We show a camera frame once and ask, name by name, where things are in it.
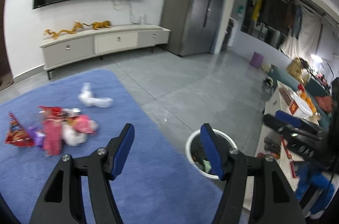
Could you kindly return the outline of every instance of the blue gripper pad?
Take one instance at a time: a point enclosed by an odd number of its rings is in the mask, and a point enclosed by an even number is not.
[[[208,123],[204,123],[200,128],[200,141],[211,163],[213,173],[218,175],[219,179],[223,181],[225,178],[223,165],[227,164],[228,156],[220,150],[222,147],[218,147],[218,138]]]
[[[124,168],[128,153],[131,149],[131,146],[134,141],[134,126],[129,124],[129,126],[125,126],[123,131],[121,132],[120,137],[122,137],[122,141],[114,154],[113,157],[113,169],[112,169],[112,176],[116,178]]]
[[[300,128],[300,126],[302,124],[300,119],[298,119],[296,117],[293,117],[290,114],[285,113],[285,112],[283,112],[281,110],[278,110],[276,112],[276,118],[279,121],[283,121],[283,122],[287,122],[287,123],[291,124],[295,128]]]

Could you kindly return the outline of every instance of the blue rug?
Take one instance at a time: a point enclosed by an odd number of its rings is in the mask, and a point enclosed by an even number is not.
[[[110,108],[87,108],[78,94],[90,82],[97,97],[114,99]],[[99,129],[85,144],[63,145],[62,154],[86,156],[107,145],[127,122],[135,126],[135,140],[122,174],[111,183],[125,224],[210,224],[221,190],[193,168],[162,136],[115,75],[92,70],[49,83],[0,104],[0,192],[13,213],[28,224],[35,202],[60,156],[45,157],[37,147],[4,144],[8,112],[27,128],[40,120],[37,106],[80,108],[97,121]],[[83,178],[83,199],[88,224],[95,223],[88,180]]]

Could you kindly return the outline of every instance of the doorway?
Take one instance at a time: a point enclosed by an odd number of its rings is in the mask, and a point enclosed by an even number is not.
[[[11,67],[8,62],[3,29],[4,6],[5,0],[0,0],[0,91],[13,84],[13,75],[11,73]]]

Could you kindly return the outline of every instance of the red chip bag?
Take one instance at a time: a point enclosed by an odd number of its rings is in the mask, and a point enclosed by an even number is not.
[[[10,116],[10,129],[8,130],[6,144],[13,144],[18,147],[32,147],[34,146],[33,140],[28,136],[27,132],[23,129],[21,124],[17,121],[15,116],[9,112]]]
[[[93,134],[94,131],[87,115],[80,115],[72,123],[73,128],[80,133]]]
[[[46,119],[60,119],[62,117],[61,107],[38,106]]]
[[[59,155],[61,151],[62,123],[60,120],[46,120],[42,122],[46,134],[43,150],[47,155]]]

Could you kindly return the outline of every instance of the sofa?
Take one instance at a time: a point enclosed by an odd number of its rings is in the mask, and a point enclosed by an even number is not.
[[[283,84],[286,84],[287,86],[291,87],[292,90],[297,91],[298,85],[300,82],[298,82],[294,77],[289,75],[285,70],[279,69],[276,66],[272,66],[271,71],[268,73],[268,75],[273,79],[273,85],[274,89],[277,87],[277,80],[282,82]],[[325,129],[328,129],[329,124],[331,122],[330,117],[326,112],[324,112],[316,102],[315,98],[323,97],[323,96],[329,96],[329,93],[315,80],[311,79],[307,85],[305,86],[305,90],[307,95],[311,98],[314,106],[317,109],[317,112],[321,115],[321,119],[319,121],[319,125]]]

